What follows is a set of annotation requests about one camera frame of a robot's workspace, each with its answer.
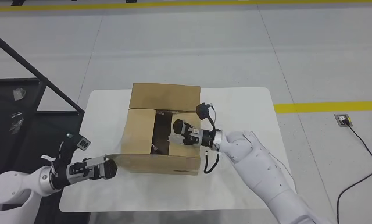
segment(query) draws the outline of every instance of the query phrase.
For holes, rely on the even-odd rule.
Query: open cardboard box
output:
[[[108,157],[131,172],[197,175],[200,148],[170,143],[168,136],[177,119],[200,128],[199,103],[197,86],[133,84],[121,154]]]

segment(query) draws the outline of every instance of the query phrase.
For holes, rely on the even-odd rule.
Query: yellow floor line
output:
[[[372,111],[372,101],[275,104],[277,114]]]
[[[82,9],[123,9],[123,8],[158,8],[167,6],[237,6],[264,4],[304,4],[304,3],[370,3],[372,0],[212,0],[212,1],[162,1],[139,3],[104,3],[75,5],[43,6],[0,6],[0,12],[25,10],[82,10]]]

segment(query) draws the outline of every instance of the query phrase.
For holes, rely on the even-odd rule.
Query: white table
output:
[[[89,97],[80,133],[92,144],[77,150],[72,162],[119,154],[131,90],[96,90]],[[202,88],[201,102],[213,103],[216,126],[226,133],[251,130],[289,168],[271,96],[266,88]],[[202,122],[202,128],[209,128]],[[210,153],[214,162],[215,154]],[[66,187],[62,212],[175,211],[267,208],[236,173],[226,155],[215,170],[198,176],[130,173],[122,168],[110,180],[86,180]],[[283,168],[288,183],[293,181]]]

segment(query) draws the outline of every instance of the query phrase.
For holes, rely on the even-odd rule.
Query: floor outlet box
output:
[[[351,122],[351,119],[348,114],[335,114],[336,121],[338,123],[338,126],[340,127],[347,127],[347,124],[343,124],[342,121],[347,119],[349,120],[350,126],[353,126],[353,123]]]

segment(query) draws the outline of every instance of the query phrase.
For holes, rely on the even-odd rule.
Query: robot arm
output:
[[[267,205],[280,224],[325,224],[290,188],[281,168],[253,132],[233,132],[225,136],[217,132],[214,142],[226,153],[245,184]]]
[[[61,144],[58,156],[43,155],[51,165],[43,166],[32,174],[5,172],[0,175],[0,204],[16,204],[17,208],[0,211],[0,220],[8,224],[32,224],[42,197],[83,180],[110,179],[117,166],[105,156],[70,163],[73,153],[86,150],[90,142],[83,136],[68,134]]]
[[[200,104],[196,113],[200,119],[209,117],[211,104]],[[182,120],[173,125],[175,135],[169,141],[179,144],[206,146],[225,153],[244,183],[267,205],[280,224],[330,224],[318,217],[289,186],[281,168],[276,164],[253,132],[232,132],[225,135],[216,130],[196,129]]]

